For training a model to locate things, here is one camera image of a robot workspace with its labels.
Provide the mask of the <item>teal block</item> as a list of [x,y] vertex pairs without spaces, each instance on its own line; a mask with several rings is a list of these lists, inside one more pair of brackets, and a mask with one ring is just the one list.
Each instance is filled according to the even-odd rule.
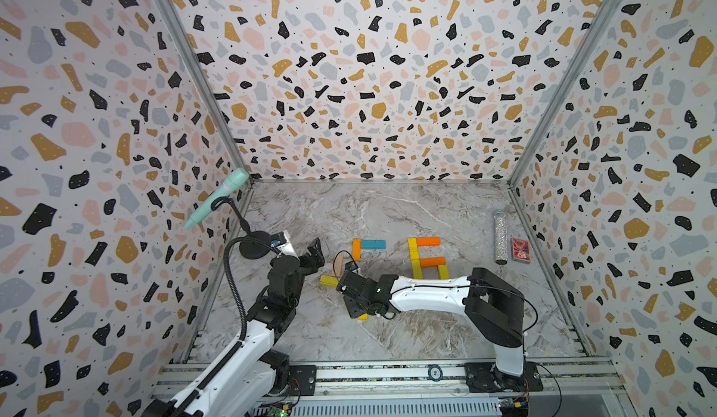
[[386,250],[387,243],[383,240],[362,240],[362,250]]

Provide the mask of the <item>orange block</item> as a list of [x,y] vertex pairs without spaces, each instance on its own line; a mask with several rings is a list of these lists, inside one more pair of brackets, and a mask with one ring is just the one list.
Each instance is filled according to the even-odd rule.
[[437,247],[442,244],[440,238],[418,238],[416,239],[417,247]]

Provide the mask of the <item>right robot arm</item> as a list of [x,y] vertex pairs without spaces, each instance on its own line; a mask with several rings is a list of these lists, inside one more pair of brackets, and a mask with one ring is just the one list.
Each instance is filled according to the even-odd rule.
[[349,315],[381,316],[403,312],[448,312],[466,317],[495,350],[496,370],[519,378],[525,373],[524,315],[532,303],[513,286],[485,268],[449,280],[416,280],[386,274],[374,281],[346,271],[336,291]]

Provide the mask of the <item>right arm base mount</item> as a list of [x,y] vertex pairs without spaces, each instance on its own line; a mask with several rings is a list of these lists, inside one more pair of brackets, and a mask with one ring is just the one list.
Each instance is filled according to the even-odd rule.
[[494,363],[464,365],[466,385],[471,393],[543,392],[543,383],[533,362],[524,364],[521,376],[501,373]]

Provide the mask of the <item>orange block vertical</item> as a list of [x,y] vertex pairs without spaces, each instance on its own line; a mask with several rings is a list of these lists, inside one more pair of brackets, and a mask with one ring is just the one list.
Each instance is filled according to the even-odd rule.
[[354,239],[352,244],[352,257],[356,262],[361,260],[361,239]]

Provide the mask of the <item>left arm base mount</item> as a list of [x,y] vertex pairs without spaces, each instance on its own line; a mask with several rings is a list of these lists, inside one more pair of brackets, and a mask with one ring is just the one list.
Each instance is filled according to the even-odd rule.
[[304,398],[313,396],[317,387],[316,365],[286,365],[276,370],[274,383],[267,396],[272,398]]

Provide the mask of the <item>beige wooden block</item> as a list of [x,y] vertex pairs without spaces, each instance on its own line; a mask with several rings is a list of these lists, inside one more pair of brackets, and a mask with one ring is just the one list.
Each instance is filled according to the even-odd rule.
[[336,278],[340,278],[344,269],[344,255],[337,254],[332,262],[332,272]]

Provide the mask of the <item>orange block diagonal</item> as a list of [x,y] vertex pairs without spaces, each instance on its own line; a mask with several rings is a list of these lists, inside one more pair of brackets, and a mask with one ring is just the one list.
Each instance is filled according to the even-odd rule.
[[446,265],[446,259],[444,257],[421,258],[419,263],[422,269],[438,268]]

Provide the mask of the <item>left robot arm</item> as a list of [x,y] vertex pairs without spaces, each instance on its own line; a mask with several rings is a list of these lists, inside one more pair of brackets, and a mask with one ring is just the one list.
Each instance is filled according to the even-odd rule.
[[[254,243],[274,254],[268,284],[246,308],[233,280],[230,258],[238,243]],[[144,416],[243,416],[268,394],[289,388],[289,357],[274,349],[296,316],[305,277],[325,265],[320,239],[298,256],[289,234],[270,241],[237,237],[222,256],[226,280],[239,310],[240,329],[227,347],[189,386],[172,399],[152,400]]]

